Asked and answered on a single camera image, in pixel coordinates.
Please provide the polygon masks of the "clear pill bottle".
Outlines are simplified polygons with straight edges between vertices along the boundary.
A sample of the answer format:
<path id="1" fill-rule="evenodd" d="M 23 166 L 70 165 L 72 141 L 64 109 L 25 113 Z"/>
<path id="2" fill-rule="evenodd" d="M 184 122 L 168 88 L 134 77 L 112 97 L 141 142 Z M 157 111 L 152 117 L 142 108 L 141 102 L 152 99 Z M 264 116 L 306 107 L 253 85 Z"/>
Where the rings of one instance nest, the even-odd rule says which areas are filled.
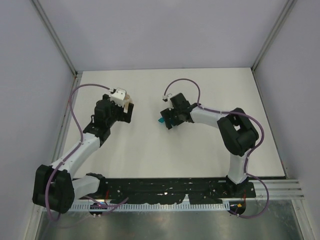
<path id="1" fill-rule="evenodd" d="M 127 113 L 129 109 L 129 103 L 132 103 L 132 98 L 129 94 L 126 94 L 124 97 L 124 112 Z"/>

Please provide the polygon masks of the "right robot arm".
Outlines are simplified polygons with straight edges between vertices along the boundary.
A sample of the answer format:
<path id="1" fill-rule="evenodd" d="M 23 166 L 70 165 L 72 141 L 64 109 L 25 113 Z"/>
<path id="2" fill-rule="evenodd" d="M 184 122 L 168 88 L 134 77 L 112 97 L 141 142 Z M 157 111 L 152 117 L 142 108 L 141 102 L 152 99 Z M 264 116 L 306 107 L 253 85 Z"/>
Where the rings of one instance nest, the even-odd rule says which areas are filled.
<path id="1" fill-rule="evenodd" d="M 259 134 L 241 108 L 222 113 L 208 109 L 198 103 L 190 104 L 182 93 L 168 94 L 162 97 L 170 102 L 170 107 L 162 110 L 161 120 L 167 129 L 182 123 L 204 124 L 217 128 L 222 141 L 230 153 L 229 171 L 226 175 L 226 191 L 232 197 L 238 197 L 248 184 L 246 158 L 256 146 Z"/>

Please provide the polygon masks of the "teal pill organizer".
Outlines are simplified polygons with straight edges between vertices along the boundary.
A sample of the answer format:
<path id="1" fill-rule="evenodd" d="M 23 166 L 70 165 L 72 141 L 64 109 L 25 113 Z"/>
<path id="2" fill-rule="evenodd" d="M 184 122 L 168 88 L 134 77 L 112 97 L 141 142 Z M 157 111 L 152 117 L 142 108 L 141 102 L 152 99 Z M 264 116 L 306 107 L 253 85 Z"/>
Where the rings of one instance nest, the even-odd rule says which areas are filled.
<path id="1" fill-rule="evenodd" d="M 165 120 L 164 120 L 163 117 L 161 117 L 161 118 L 158 119 L 158 122 L 161 123 L 161 124 L 163 124 L 163 123 L 165 122 Z M 169 119 L 169 122 L 170 122 L 170 124 L 171 124 L 172 126 L 175 125 L 174 121 L 173 121 L 171 118 Z"/>

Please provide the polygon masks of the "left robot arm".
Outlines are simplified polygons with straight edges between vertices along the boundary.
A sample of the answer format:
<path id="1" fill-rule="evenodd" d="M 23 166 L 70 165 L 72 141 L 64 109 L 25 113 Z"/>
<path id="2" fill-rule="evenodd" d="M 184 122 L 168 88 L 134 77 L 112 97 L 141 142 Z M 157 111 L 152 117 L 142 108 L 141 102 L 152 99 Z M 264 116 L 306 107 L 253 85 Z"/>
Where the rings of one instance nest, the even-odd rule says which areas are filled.
<path id="1" fill-rule="evenodd" d="M 114 123 L 131 122 L 133 108 L 131 97 L 124 89 L 117 88 L 111 94 L 104 94 L 96 103 L 91 121 L 84 128 L 78 143 L 51 165 L 38 167 L 32 202 L 64 214 L 75 200 L 87 195 L 102 199 L 107 193 L 105 177 L 88 173 L 74 179 L 75 173 L 105 143 Z"/>

